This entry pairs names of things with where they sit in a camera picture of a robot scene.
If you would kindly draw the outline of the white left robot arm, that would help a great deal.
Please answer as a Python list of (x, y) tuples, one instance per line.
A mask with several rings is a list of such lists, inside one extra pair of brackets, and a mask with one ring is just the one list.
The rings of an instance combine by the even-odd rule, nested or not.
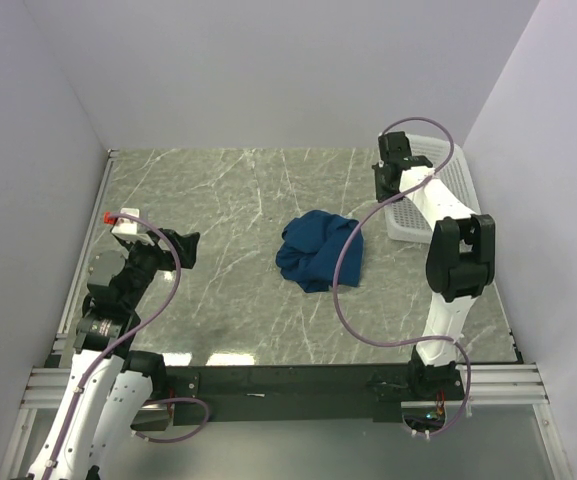
[(68, 382), (29, 479), (99, 479), (146, 402), (168, 392), (164, 358), (131, 347), (137, 307), (160, 271), (196, 263), (200, 235), (116, 225), (119, 250), (91, 260)]

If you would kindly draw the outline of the blue t shirt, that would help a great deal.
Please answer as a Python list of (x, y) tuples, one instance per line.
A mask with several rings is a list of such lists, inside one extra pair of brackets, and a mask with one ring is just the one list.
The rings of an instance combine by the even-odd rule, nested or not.
[(282, 277), (305, 293), (328, 291), (339, 254), (358, 224), (322, 210), (292, 219), (282, 230), (282, 245), (275, 256)]

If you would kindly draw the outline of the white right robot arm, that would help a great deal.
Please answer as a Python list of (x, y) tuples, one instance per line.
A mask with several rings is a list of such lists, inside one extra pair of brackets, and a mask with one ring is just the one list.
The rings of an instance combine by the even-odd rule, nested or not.
[(425, 272), (432, 290), (424, 341), (413, 348), (407, 387), (433, 398), (457, 380), (457, 348), (476, 299), (492, 283), (496, 225), (462, 203), (436, 176), (424, 155), (415, 155), (403, 132), (378, 137), (380, 160), (373, 166), (376, 199), (404, 193), (432, 229)]

